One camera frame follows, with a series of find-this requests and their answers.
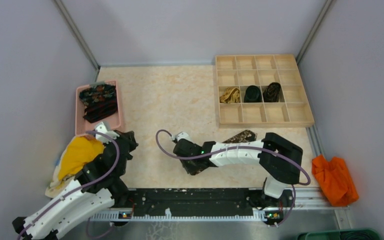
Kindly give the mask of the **brown floral patterned tie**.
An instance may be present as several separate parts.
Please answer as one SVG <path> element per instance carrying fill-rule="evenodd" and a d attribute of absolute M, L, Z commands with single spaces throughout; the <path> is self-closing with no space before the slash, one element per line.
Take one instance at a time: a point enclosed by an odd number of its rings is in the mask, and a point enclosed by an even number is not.
<path fill-rule="evenodd" d="M 244 130 L 235 136 L 223 141 L 223 144 L 232 144 L 232 143 L 248 143 L 253 142 L 257 139 L 257 134 L 251 130 Z M 183 168 L 189 175 L 197 175 L 200 172 L 206 170 L 210 167 L 216 167 L 209 161 L 204 160 L 183 160 L 181 162 Z"/>

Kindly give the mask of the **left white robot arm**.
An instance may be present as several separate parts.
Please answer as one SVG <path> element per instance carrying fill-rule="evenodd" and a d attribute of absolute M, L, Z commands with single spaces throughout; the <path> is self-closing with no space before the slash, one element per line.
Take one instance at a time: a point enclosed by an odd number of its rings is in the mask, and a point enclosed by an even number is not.
<path fill-rule="evenodd" d="M 60 240 L 93 215 L 129 203 L 130 191 L 122 181 L 131 152 L 138 147 L 134 131 L 110 130 L 105 122 L 89 131 L 104 149 L 75 174 L 50 202 L 12 225 L 19 240 Z"/>

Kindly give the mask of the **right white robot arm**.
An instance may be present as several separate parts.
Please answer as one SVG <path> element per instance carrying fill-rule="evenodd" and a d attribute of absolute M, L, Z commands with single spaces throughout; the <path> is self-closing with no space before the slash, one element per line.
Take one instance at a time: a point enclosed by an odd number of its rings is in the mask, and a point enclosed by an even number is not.
<path fill-rule="evenodd" d="M 173 154 L 190 175 L 227 165 L 265 169 L 269 176 L 263 183 L 261 199 L 267 206 L 275 206 L 287 186 L 300 182 L 303 149 L 274 132 L 266 133 L 263 139 L 239 143 L 206 141 L 198 145 L 185 132 L 171 140 L 175 144 Z"/>

